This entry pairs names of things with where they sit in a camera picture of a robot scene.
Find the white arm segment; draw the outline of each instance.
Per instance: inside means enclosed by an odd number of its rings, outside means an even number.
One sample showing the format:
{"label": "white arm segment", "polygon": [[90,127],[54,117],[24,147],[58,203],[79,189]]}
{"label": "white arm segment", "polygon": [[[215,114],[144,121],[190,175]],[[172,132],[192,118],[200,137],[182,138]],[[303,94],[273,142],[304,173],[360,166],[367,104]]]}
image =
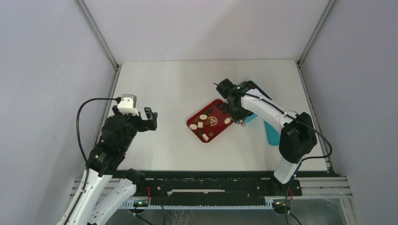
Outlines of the white arm segment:
{"label": "white arm segment", "polygon": [[105,225],[109,218],[130,196],[134,195],[137,186],[129,179],[120,179],[117,186],[92,211],[88,224]]}
{"label": "white arm segment", "polygon": [[87,225],[90,212],[97,203],[98,197],[101,195],[102,190],[112,178],[112,175],[103,175],[102,177],[99,177],[97,171],[89,169],[87,183],[85,185],[85,189],[83,190],[86,176],[87,170],[84,171],[82,182],[80,182],[80,186],[76,191],[75,196],[73,197],[69,207],[66,209],[65,214],[62,216],[62,219],[57,223],[57,225]]}
{"label": "white arm segment", "polygon": [[[275,102],[271,101],[269,98],[262,95],[261,92],[259,92],[259,90],[251,89],[251,90],[247,91],[246,93],[258,96],[258,97],[264,99],[265,101],[273,104],[274,106],[276,106],[277,108],[282,110],[285,114],[288,114],[293,118],[296,118],[295,112],[288,111],[288,110],[278,106]],[[254,114],[261,117],[263,120],[265,120],[267,123],[272,125],[275,128],[275,130],[278,131],[279,134],[281,133],[281,130],[284,127],[285,123],[292,122],[292,119],[285,117],[283,113],[280,113],[274,107],[259,100],[258,98],[245,95],[245,96],[241,97],[241,104],[244,109],[247,109],[247,110],[253,112]],[[290,163],[289,161],[287,161],[286,159],[284,159],[282,157],[277,169],[274,171],[275,178],[282,184],[289,182],[291,177],[297,170],[297,167],[299,166],[299,164],[300,163],[298,163],[298,164]]]}

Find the gray wall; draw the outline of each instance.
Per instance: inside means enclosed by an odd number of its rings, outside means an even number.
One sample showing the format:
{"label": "gray wall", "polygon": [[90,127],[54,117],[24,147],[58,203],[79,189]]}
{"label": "gray wall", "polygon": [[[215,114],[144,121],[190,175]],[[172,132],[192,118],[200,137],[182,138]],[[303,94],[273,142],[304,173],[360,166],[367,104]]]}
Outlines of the gray wall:
{"label": "gray wall", "polygon": [[398,207],[398,1],[339,1],[304,64],[321,125],[363,223]]}
{"label": "gray wall", "polygon": [[[72,0],[0,1],[0,223],[54,224],[83,171],[75,119],[113,69]],[[89,150],[103,103],[83,110]]]}

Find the metal frame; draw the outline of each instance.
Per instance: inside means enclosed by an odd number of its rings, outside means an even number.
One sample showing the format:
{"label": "metal frame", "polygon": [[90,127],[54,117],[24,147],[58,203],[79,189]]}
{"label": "metal frame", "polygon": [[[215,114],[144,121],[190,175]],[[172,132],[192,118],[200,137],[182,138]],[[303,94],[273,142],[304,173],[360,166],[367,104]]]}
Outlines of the metal frame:
{"label": "metal frame", "polygon": [[[306,94],[306,98],[308,101],[308,104],[310,106],[310,111],[311,115],[314,120],[315,127],[322,131],[320,123],[317,118],[317,113],[316,109],[314,107],[314,104],[312,102],[310,90],[308,89],[308,86],[306,84],[305,76],[301,70],[301,66],[306,59],[311,47],[313,46],[315,40],[317,39],[323,25],[325,24],[329,14],[331,13],[335,3],[337,0],[329,0],[321,18],[319,19],[319,22],[317,23],[313,33],[311,34],[311,37],[306,44],[300,59],[297,62],[297,68],[298,68],[298,73],[300,75],[300,79],[302,81],[302,85]],[[107,45],[104,37],[102,36],[93,16],[91,15],[86,3],[84,0],[75,0],[76,5],[78,6],[79,10],[81,11],[84,19],[86,20],[87,24],[89,25],[91,31],[93,32],[93,35],[97,39],[100,47],[103,49],[105,55],[108,57],[110,63],[112,66],[115,68],[115,73],[114,77],[112,79],[110,88],[109,88],[109,94],[108,97],[112,97],[116,88],[117,80],[120,74],[121,66],[117,64],[114,56],[111,53],[111,50],[109,46]],[[95,135],[94,143],[97,142],[99,134],[100,134],[100,128],[103,125],[106,116],[108,114],[110,107],[110,103],[106,103],[103,109],[103,116],[99,122],[98,129]],[[320,142],[322,151],[326,154],[326,146],[324,142]],[[334,173],[334,163],[332,159],[327,160],[327,166],[328,166],[328,171],[327,172],[312,172],[312,173],[298,173],[298,176],[296,180],[300,182],[300,190],[302,192],[301,196],[295,196],[296,199],[339,199],[341,207],[343,209],[344,217],[346,220],[346,223],[348,225],[360,225],[362,224],[360,222],[360,217],[358,214],[358,211],[355,207],[355,203],[353,201],[353,196],[351,194],[350,187],[348,185],[347,179],[345,177],[336,177],[336,174]],[[160,177],[165,176],[166,174],[168,176],[174,177],[174,179],[182,179],[186,178],[186,174],[189,172],[154,172],[154,171],[148,171],[145,173],[149,173],[150,176],[147,178],[149,182],[155,182],[157,180],[162,180]],[[261,180],[268,180],[270,178],[270,175],[268,174],[269,172],[242,172],[240,176],[246,177],[255,177],[255,178],[260,178]],[[196,172],[195,176],[199,177],[207,177],[206,172]],[[229,173],[225,172],[216,172],[213,173],[213,175],[210,175],[209,177],[216,176],[216,177],[234,177],[231,176]],[[113,188],[114,185],[118,182],[118,178],[113,178],[105,187],[103,192],[101,193],[100,200],[103,199]],[[70,197],[72,198],[76,192],[76,189],[78,187],[78,184],[80,183],[81,179],[76,179],[75,183],[72,188],[72,192],[70,194]],[[234,205],[234,206],[190,206],[188,207],[189,209],[271,209],[271,203],[274,200],[284,198],[284,196],[273,196],[273,197],[264,197],[263,199],[263,204],[259,205],[247,205],[247,204],[242,204],[242,205]],[[132,204],[133,204],[133,199],[128,199],[126,202],[123,203],[121,208],[124,209],[131,209]],[[180,205],[165,205],[165,209],[180,209],[183,206]],[[149,206],[150,209],[160,209],[160,206],[157,205],[155,202]]]}

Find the round white piece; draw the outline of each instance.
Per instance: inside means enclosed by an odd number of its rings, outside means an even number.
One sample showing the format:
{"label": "round white piece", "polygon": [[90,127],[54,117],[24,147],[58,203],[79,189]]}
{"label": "round white piece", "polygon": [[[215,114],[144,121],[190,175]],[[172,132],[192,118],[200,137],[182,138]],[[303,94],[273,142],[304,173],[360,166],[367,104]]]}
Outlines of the round white piece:
{"label": "round white piece", "polygon": [[199,116],[199,118],[200,118],[201,120],[205,120],[205,119],[207,119],[207,116],[206,116],[205,114],[202,114],[202,115]]}
{"label": "round white piece", "polygon": [[224,120],[224,123],[225,123],[225,124],[229,124],[229,123],[231,123],[231,118],[229,118],[229,117],[228,117],[228,118],[226,118],[226,119]]}
{"label": "round white piece", "polygon": [[192,130],[196,130],[198,129],[198,126],[196,126],[195,124],[191,124],[189,125],[189,128],[191,128]]}

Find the white food piece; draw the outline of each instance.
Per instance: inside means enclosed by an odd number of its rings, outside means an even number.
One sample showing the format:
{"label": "white food piece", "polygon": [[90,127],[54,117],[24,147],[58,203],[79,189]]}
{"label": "white food piece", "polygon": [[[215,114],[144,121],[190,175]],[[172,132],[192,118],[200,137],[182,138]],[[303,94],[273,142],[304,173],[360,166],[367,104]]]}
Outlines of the white food piece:
{"label": "white food piece", "polygon": [[200,118],[201,120],[205,120],[205,119],[207,119],[207,116],[206,116],[205,114],[202,114],[202,115],[199,116],[199,118]]}
{"label": "white food piece", "polygon": [[208,140],[209,140],[209,137],[208,137],[206,134],[202,134],[202,137],[203,137],[203,139],[204,139],[205,141],[208,141]]}
{"label": "white food piece", "polygon": [[198,126],[196,126],[195,124],[191,124],[189,125],[189,128],[191,128],[192,130],[196,130],[198,129]]}
{"label": "white food piece", "polygon": [[229,117],[228,117],[228,118],[226,118],[226,119],[224,120],[224,123],[225,123],[225,124],[229,124],[229,123],[231,123],[231,118],[229,118]]}

